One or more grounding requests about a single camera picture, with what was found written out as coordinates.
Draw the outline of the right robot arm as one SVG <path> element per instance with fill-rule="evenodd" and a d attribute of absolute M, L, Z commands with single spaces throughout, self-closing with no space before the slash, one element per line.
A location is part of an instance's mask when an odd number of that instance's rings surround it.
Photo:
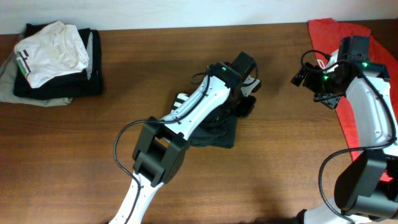
<path fill-rule="evenodd" d="M 324 54 L 321 68 L 302 60 L 292 78 L 295 86 L 314 93 L 314 101 L 335 109 L 346 98 L 353 110 L 359 146 L 330 154 L 318 172 L 323 204 L 302 210 L 297 223 L 370 223 L 397 219 L 397 121 L 390 97 L 387 67 L 369 57 L 370 39 L 342 38 L 339 49 Z M 334 157 L 358 152 L 337 178 L 334 196 L 323 191 L 323 171 Z"/>

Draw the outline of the dark green Nike t-shirt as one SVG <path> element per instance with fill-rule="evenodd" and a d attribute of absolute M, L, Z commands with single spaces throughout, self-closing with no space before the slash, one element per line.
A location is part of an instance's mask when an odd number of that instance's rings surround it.
<path fill-rule="evenodd" d="M 188 142 L 193 147 L 221 147 L 231 149 L 234 146 L 238 118 L 229 110 L 214 109 L 191 133 Z"/>

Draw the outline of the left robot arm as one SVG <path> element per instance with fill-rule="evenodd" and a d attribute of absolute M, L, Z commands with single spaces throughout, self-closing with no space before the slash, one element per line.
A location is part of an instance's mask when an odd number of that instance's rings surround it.
<path fill-rule="evenodd" d="M 205 118 L 217 109 L 247 117 L 256 102 L 252 95 L 261 82 L 251 77 L 256 61 L 241 52 L 233 62 L 218 62 L 206 68 L 203 81 L 170 114 L 140 120 L 142 131 L 134 148 L 133 170 L 118 167 L 131 177 L 127 194 L 111 223 L 141 223 L 156 192 L 169 183 L 183 164 L 189 138 Z"/>

